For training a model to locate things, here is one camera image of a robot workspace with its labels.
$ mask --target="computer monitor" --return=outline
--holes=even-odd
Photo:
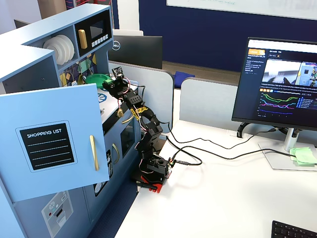
[[[259,143],[262,149],[285,152],[307,146],[296,144],[292,132],[317,130],[316,118],[317,43],[249,38],[232,120],[288,127],[285,142]],[[308,146],[317,158],[315,147]],[[274,169],[302,168],[289,157],[264,154]]]
[[[24,22],[24,21],[20,21],[20,20],[14,20],[14,24],[15,24],[15,27],[18,29],[20,27],[23,27],[23,26],[27,26],[27,25],[30,25],[30,23],[27,23],[27,22]]]
[[[162,69],[162,36],[114,36],[109,60]]]

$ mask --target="green bowl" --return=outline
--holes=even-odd
[[[95,83],[97,88],[103,88],[103,82],[107,80],[111,80],[111,78],[105,74],[95,73],[86,78],[86,83]]]

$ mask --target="shopping list sign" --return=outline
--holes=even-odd
[[[68,122],[18,128],[22,148],[34,171],[74,163]]]

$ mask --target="robotic arm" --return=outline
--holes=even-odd
[[[159,192],[164,180],[170,175],[171,165],[170,159],[167,161],[153,151],[153,144],[157,142],[163,132],[160,121],[154,112],[145,106],[143,99],[130,88],[131,83],[124,77],[122,68],[115,68],[112,72],[111,80],[104,81],[103,87],[117,100],[126,103],[132,115],[145,131],[143,138],[135,147],[141,158],[139,171],[143,182],[154,185]],[[117,115],[122,116],[123,112],[119,109]],[[143,118],[148,119],[149,122],[145,123]]]

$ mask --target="graph on screen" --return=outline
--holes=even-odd
[[[259,112],[291,115],[297,106],[298,97],[284,96],[282,93],[266,93],[260,96]]]

